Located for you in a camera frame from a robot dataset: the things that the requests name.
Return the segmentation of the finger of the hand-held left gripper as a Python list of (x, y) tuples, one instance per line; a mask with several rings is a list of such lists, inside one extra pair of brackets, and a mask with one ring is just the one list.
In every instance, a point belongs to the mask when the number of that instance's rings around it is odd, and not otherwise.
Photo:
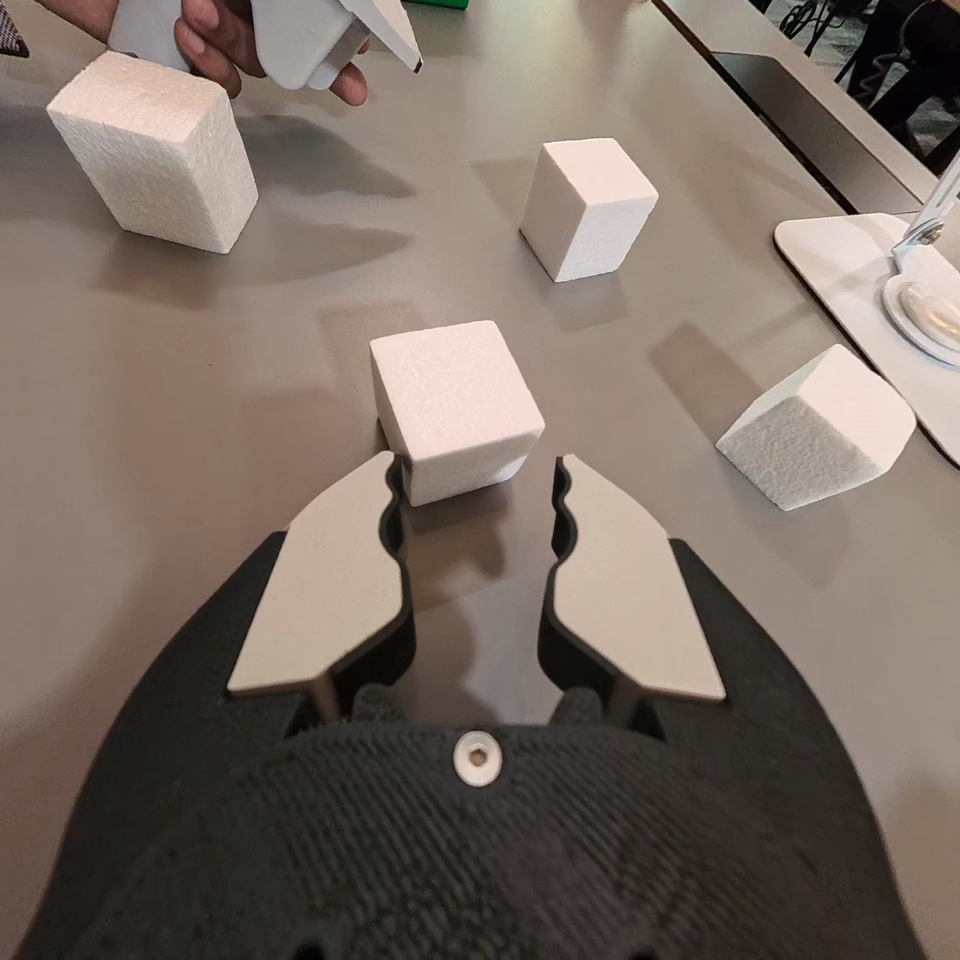
[(423, 57), (401, 1), (341, 1), (351, 26), (367, 39), (375, 37), (404, 66), (418, 73)]

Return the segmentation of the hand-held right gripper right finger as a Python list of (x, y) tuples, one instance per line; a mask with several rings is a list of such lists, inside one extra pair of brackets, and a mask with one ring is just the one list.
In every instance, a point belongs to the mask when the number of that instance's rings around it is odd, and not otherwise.
[(557, 458), (537, 659), (629, 727), (653, 700), (719, 706), (727, 691), (664, 527), (574, 454)]

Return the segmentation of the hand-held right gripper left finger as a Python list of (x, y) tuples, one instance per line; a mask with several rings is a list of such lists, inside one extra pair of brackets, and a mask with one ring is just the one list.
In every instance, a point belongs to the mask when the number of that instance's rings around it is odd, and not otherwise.
[(402, 558), (402, 461), (383, 451), (289, 524), (226, 684), (232, 696), (305, 693), (323, 722), (411, 666), (416, 628)]

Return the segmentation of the white foam block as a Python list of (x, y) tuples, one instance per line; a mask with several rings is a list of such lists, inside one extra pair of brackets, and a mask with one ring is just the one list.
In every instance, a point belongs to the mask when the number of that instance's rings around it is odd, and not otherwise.
[(412, 507), (512, 479), (545, 430), (491, 320), (380, 337), (368, 349), (378, 419)]
[(519, 230), (553, 282), (619, 269), (659, 193), (615, 138), (542, 144)]
[(916, 426), (903, 397), (834, 344), (752, 402), (715, 447), (789, 512), (888, 472)]
[(105, 52), (46, 112), (123, 230), (219, 255), (234, 247), (258, 186), (219, 85)]

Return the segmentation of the adjacent grey desk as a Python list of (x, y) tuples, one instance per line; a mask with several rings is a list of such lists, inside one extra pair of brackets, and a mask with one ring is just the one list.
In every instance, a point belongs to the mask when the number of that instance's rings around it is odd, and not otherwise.
[(654, 6), (846, 213), (918, 212), (937, 177), (750, 3)]

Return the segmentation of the person's left hand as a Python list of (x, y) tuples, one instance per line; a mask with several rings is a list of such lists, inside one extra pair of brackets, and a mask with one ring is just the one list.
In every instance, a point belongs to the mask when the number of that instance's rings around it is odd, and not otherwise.
[[(116, 1), (40, 1), (49, 13), (108, 45)], [(171, 35), (190, 71), (219, 85), (229, 99), (242, 90), (244, 76), (264, 78), (250, 1), (182, 1)]]

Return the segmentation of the white flat stand base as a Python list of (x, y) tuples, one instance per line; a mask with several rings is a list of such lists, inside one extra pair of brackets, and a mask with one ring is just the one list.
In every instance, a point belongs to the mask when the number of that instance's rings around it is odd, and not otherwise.
[(774, 245), (846, 339), (911, 406), (931, 443), (958, 466), (958, 351), (919, 330), (898, 297), (909, 282), (932, 287), (955, 269), (935, 247), (919, 246), (901, 274), (891, 251), (907, 232), (906, 220), (892, 214), (843, 215), (782, 222)]

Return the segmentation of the white round disc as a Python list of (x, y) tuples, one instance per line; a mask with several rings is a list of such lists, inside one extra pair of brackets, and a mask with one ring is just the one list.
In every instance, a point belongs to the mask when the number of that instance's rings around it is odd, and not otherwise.
[(913, 347), (944, 366), (959, 368), (959, 310), (916, 279), (895, 276), (881, 294), (896, 331)]

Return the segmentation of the black chair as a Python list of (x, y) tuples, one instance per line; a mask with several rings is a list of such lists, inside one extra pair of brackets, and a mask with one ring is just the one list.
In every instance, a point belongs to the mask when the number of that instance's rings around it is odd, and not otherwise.
[(955, 1), (878, 1), (857, 47), (846, 93), (908, 150), (909, 120), (932, 98), (958, 96)]

